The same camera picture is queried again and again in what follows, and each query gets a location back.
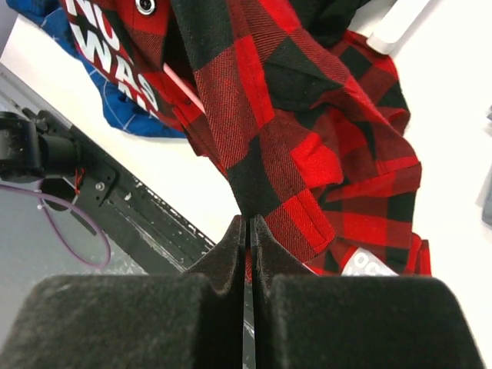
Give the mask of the red black plaid shirt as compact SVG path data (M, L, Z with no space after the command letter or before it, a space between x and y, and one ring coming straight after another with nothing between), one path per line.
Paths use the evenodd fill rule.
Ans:
M324 47L289 1L63 1L81 54L224 175L241 213L318 274L356 250L431 272L412 230L421 163L392 60ZM163 72L167 63L203 113Z

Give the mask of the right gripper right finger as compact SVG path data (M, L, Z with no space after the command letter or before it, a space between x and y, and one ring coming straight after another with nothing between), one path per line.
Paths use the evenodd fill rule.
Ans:
M321 277L249 222L259 368L482 368L449 287L436 278Z

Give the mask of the pink wire hanger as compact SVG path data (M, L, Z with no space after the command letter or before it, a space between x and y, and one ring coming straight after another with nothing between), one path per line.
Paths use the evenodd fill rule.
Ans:
M183 91L183 93L189 98L189 100L195 104L203 113L205 113L204 106L200 98L190 89L190 87L172 70L167 64L163 64L163 72Z

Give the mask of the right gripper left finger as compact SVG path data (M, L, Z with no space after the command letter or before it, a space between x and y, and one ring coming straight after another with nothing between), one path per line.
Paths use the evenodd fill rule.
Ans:
M182 274L62 275L37 284L3 368L240 368L246 224Z

